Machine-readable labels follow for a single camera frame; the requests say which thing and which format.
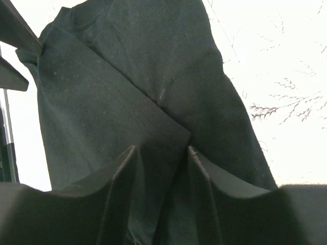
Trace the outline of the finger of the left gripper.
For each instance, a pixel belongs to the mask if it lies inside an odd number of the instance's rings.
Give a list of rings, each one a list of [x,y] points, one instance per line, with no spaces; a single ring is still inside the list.
[[[11,1],[1,1],[1,41],[19,49],[42,49],[42,44]]]
[[[1,57],[0,87],[2,89],[27,91],[28,86],[28,80]]]

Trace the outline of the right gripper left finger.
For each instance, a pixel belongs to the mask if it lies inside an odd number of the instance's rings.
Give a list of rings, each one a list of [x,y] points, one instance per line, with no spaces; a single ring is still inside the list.
[[[136,163],[131,146],[63,190],[2,183],[1,244],[124,244]]]

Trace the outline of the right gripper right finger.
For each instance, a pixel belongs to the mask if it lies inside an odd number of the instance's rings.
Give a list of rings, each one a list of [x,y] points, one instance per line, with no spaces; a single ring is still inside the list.
[[[326,186],[249,184],[188,148],[200,244],[326,244]]]

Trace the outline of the black t shirt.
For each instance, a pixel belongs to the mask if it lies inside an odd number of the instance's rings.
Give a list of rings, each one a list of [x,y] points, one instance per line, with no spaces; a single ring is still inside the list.
[[[128,244],[197,244],[189,146],[276,189],[202,1],[86,1],[62,8],[40,41],[41,56],[16,54],[37,87],[51,186],[135,146]]]

